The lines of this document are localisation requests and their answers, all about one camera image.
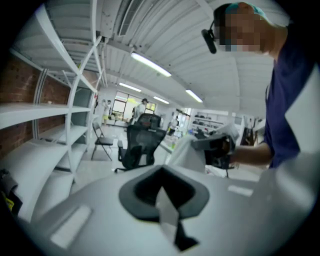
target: window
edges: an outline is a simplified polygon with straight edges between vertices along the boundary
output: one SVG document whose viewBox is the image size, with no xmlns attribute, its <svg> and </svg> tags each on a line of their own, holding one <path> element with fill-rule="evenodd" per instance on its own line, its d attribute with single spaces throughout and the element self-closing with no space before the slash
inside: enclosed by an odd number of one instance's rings
<svg viewBox="0 0 320 256">
<path fill-rule="evenodd" d="M 125 111 L 126 103 L 122 101 L 115 100 L 113 104 L 113 111 L 123 113 Z"/>
<path fill-rule="evenodd" d="M 118 100 L 118 101 L 122 101 L 122 102 L 127 102 L 128 96 L 129 95 L 126 93 L 123 93 L 121 91 L 117 91 L 114 99 Z"/>
<path fill-rule="evenodd" d="M 115 115 L 115 119 L 129 122 L 132 118 L 134 107 L 138 106 L 141 101 L 142 98 L 117 91 L 112 108 L 112 113 Z M 145 113 L 153 114 L 155 109 L 156 104 L 149 102 L 145 106 Z"/>
<path fill-rule="evenodd" d="M 149 102 L 146 106 L 145 106 L 146 110 L 151 110 L 152 113 L 156 110 L 156 104 Z"/>
<path fill-rule="evenodd" d="M 145 109 L 145 112 L 144 113 L 147 113 L 147 114 L 153 114 L 154 112 L 150 109 Z"/>
</svg>

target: red brick wall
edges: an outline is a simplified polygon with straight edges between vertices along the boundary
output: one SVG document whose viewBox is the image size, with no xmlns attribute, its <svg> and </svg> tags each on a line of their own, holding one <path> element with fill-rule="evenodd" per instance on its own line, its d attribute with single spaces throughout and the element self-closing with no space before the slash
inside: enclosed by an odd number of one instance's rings
<svg viewBox="0 0 320 256">
<path fill-rule="evenodd" d="M 12 55 L 0 74 L 0 103 L 34 102 L 40 71 Z"/>
<path fill-rule="evenodd" d="M 0 103 L 32 103 L 40 71 L 15 56 L 11 56 L 0 74 Z M 67 104 L 70 89 L 47 76 L 41 103 Z M 65 116 L 51 116 L 38 120 L 39 133 L 64 124 Z M 32 122 L 19 123 L 0 130 L 0 159 L 33 138 Z"/>
</svg>

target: floor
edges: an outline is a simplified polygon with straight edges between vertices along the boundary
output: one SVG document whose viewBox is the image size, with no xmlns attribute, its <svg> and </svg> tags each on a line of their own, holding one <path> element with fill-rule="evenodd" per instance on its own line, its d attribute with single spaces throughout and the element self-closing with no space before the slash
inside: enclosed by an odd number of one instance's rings
<svg viewBox="0 0 320 256">
<path fill-rule="evenodd" d="M 115 168 L 123 168 L 122 163 L 118 161 L 118 140 L 122 141 L 123 148 L 127 147 L 127 133 L 125 132 L 125 129 L 122 127 L 106 125 L 102 125 L 101 129 L 106 137 L 113 138 L 113 145 L 111 146 L 112 152 L 107 147 L 107 151 L 112 158 L 112 161 L 108 158 L 106 152 L 101 146 L 97 147 L 93 160 L 91 160 L 95 141 L 97 139 L 96 135 L 93 133 L 87 152 L 84 153 L 76 171 L 75 183 L 72 185 L 71 193 L 75 193 L 91 182 L 116 175 L 113 171 Z M 166 151 L 161 147 L 158 147 L 154 152 L 154 164 L 164 164 L 166 156 Z"/>
<path fill-rule="evenodd" d="M 107 157 L 105 151 L 101 146 L 97 147 L 97 150 L 94 153 L 93 160 L 91 156 L 95 147 L 96 136 L 93 133 L 90 138 L 90 144 L 87 149 L 87 152 L 83 155 L 82 160 L 78 166 L 75 183 L 72 185 L 71 193 L 75 193 L 80 190 L 87 184 L 116 175 L 114 173 L 115 168 L 122 168 L 122 163 L 118 161 L 118 140 L 123 142 L 123 147 L 127 147 L 127 133 L 122 127 L 115 126 L 105 126 L 103 125 L 102 131 L 106 137 L 113 138 L 113 146 L 111 146 L 112 152 L 110 149 L 107 151 L 112 158 L 112 161 Z M 162 148 L 158 147 L 154 152 L 155 165 L 162 165 L 166 162 L 167 152 Z M 219 177 L 225 177 L 226 171 L 208 166 L 208 171 L 210 175 L 215 175 Z M 231 169 L 228 171 L 229 177 L 231 179 L 237 180 L 247 180 L 257 182 L 260 178 L 262 169 L 257 167 L 251 167 L 248 165 L 240 165 L 238 169 Z"/>
</svg>

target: person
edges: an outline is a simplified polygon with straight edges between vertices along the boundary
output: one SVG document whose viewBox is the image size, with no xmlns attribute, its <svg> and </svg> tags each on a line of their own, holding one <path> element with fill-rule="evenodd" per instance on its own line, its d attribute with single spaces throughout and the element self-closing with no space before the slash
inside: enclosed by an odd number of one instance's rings
<svg viewBox="0 0 320 256">
<path fill-rule="evenodd" d="M 148 104 L 148 100 L 144 98 L 142 102 L 134 107 L 134 116 L 132 124 L 138 121 L 139 117 L 146 111 L 146 105 Z"/>
<path fill-rule="evenodd" d="M 104 125 L 107 125 L 107 120 L 109 118 L 109 111 L 111 109 L 111 100 L 108 100 L 106 102 L 105 99 L 102 100 L 102 106 L 103 106 L 103 122 Z"/>
<path fill-rule="evenodd" d="M 168 132 L 169 136 L 172 136 L 176 130 L 176 127 L 179 125 L 178 116 L 175 117 L 170 123 L 170 130 Z"/>
<path fill-rule="evenodd" d="M 276 168 L 300 152 L 285 113 L 303 89 L 315 61 L 303 47 L 303 36 L 294 23 L 273 24 L 252 4 L 223 4 L 214 10 L 213 16 L 213 33 L 220 49 L 255 52 L 274 59 L 271 82 L 265 92 L 264 141 L 255 147 L 236 147 L 230 161 Z"/>
</svg>

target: ceiling light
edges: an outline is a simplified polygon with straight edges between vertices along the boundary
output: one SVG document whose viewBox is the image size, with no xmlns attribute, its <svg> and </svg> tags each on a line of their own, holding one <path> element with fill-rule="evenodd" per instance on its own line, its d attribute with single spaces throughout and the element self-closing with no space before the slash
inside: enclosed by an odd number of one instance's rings
<svg viewBox="0 0 320 256">
<path fill-rule="evenodd" d="M 165 77 L 171 77 L 171 73 L 169 73 L 168 71 L 166 71 L 165 69 L 163 69 L 162 67 L 158 66 L 157 64 L 153 63 L 151 60 L 142 57 L 141 55 L 133 52 L 131 53 L 131 57 L 134 58 L 135 60 L 137 60 L 138 62 L 141 62 L 147 66 L 149 66 L 150 68 L 158 71 L 159 73 L 161 73 L 162 75 L 164 75 Z"/>
<path fill-rule="evenodd" d="M 120 85 L 120 86 L 123 86 L 123 87 L 127 87 L 127 88 L 129 88 L 129 89 L 131 89 L 131 90 L 137 91 L 137 92 L 139 92 L 139 93 L 141 92 L 140 89 L 138 89 L 138 88 L 136 88 L 136 87 L 133 87 L 133 86 L 130 86 L 130 85 L 127 85 L 127 84 L 125 84 L 125 83 L 123 83 L 123 82 L 120 82 L 119 85 Z"/>
<path fill-rule="evenodd" d="M 185 90 L 185 92 L 189 94 L 192 98 L 194 98 L 197 102 L 203 102 L 192 90 Z"/>
<path fill-rule="evenodd" d="M 158 101 L 161 101 L 161 102 L 163 102 L 163 103 L 165 103 L 165 104 L 169 104 L 168 101 L 166 101 L 166 100 L 164 100 L 164 99 L 162 99 L 162 98 L 159 98 L 159 97 L 157 97 L 157 96 L 154 96 L 153 98 L 156 99 L 156 100 L 158 100 Z"/>
</svg>

